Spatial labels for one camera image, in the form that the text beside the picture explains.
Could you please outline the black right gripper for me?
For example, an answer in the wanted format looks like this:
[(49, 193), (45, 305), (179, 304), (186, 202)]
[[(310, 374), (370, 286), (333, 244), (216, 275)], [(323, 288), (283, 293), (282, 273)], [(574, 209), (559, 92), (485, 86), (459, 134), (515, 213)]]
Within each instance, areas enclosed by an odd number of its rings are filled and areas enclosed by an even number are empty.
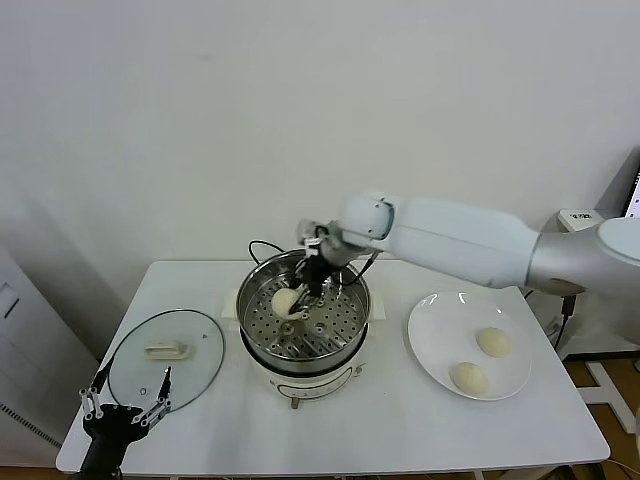
[(324, 305), (324, 282), (341, 270), (340, 266), (329, 263), (321, 255), (302, 258), (293, 271), (293, 289), (304, 291), (291, 306), (293, 319), (308, 318), (310, 313)]

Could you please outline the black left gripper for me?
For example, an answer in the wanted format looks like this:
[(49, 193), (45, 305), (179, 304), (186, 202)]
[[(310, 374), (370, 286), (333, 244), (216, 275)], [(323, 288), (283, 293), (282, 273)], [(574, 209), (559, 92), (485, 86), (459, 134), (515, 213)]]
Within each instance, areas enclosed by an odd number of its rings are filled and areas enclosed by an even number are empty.
[(79, 391), (83, 412), (83, 428), (92, 440), (110, 443), (132, 443), (144, 437), (144, 428), (153, 428), (171, 410), (172, 367), (166, 367), (155, 403), (142, 410), (139, 407), (105, 405), (99, 395), (108, 380), (114, 358), (111, 358), (94, 376), (91, 384)]

